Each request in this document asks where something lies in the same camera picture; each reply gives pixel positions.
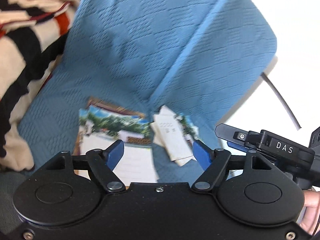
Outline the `person's right hand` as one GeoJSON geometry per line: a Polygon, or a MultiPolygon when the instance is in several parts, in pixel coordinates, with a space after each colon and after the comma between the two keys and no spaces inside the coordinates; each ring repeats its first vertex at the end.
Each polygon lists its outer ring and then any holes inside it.
{"type": "Polygon", "coordinates": [[[319,192],[304,190],[304,216],[300,222],[300,227],[310,235],[319,232],[319,192]]]}

